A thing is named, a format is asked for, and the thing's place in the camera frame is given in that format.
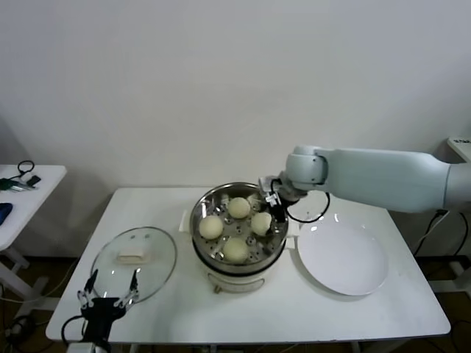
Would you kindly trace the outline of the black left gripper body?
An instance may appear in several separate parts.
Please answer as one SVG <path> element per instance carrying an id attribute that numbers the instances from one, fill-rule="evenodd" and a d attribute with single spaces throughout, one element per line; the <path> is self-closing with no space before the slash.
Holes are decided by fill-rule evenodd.
<path id="1" fill-rule="evenodd" d="M 119 298 L 94 298 L 81 307 L 87 322 L 83 338 L 109 338 L 114 321 L 125 315 Z"/>

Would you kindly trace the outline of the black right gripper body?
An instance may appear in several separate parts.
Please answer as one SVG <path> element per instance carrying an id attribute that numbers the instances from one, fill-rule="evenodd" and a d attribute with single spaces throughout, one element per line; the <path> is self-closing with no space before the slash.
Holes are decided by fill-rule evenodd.
<path id="1" fill-rule="evenodd" d="M 286 222 L 286 203 L 283 200 L 269 202 L 268 208 L 269 213 L 277 223 L 281 224 Z"/>

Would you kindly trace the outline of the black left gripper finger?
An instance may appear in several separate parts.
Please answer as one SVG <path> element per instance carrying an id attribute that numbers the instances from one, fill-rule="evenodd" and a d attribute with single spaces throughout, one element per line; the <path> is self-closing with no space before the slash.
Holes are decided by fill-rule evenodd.
<path id="1" fill-rule="evenodd" d="M 85 287 L 77 292 L 77 298 L 81 307 L 92 307 L 93 306 L 93 287 L 96 281 L 98 270 L 94 270 L 91 276 L 85 283 Z"/>
<path id="2" fill-rule="evenodd" d="M 127 293 L 119 298 L 114 304 L 114 307 L 131 307 L 139 298 L 138 290 L 138 271 L 134 270 L 132 274 L 132 279 L 130 281 L 129 290 Z"/>

